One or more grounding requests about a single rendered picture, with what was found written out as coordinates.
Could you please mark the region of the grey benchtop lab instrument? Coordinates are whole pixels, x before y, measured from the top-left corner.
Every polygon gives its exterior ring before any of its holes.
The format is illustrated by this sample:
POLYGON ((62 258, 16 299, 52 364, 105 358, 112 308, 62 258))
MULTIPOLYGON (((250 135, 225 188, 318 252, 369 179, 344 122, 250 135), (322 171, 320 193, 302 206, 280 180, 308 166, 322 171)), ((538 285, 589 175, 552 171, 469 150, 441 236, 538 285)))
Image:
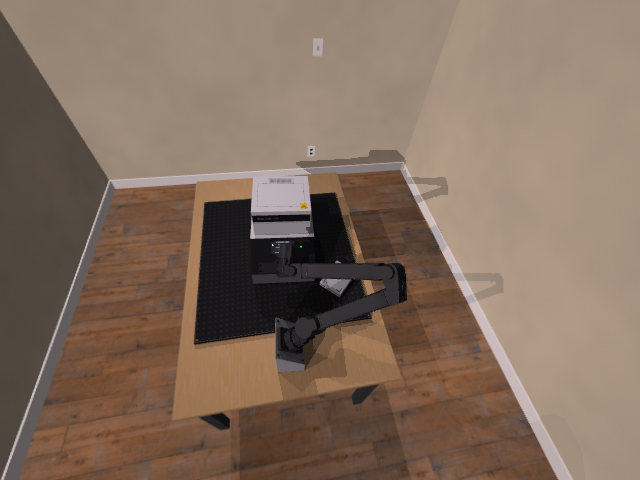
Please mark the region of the grey benchtop lab instrument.
POLYGON ((314 281, 259 273, 259 262, 276 262, 280 243, 297 246, 297 263, 315 263, 308 176, 253 177, 251 216, 253 284, 314 281))

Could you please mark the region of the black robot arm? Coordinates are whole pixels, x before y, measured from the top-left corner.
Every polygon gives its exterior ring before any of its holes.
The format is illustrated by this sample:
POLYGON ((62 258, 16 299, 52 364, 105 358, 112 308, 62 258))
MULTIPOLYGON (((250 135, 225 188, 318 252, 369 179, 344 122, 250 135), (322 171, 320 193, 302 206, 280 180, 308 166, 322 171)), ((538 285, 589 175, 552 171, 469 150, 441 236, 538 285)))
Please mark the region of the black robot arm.
POLYGON ((280 243, 276 262, 259 262, 259 273, 289 275, 295 279, 349 279, 381 281, 385 289, 323 313, 298 317, 295 327, 277 329, 278 349, 300 354, 303 346, 326 328, 407 301, 405 268, 400 263, 297 263, 297 246, 280 243), (278 264, 279 263, 279 264, 278 264), (311 338, 310 338, 311 337, 311 338))

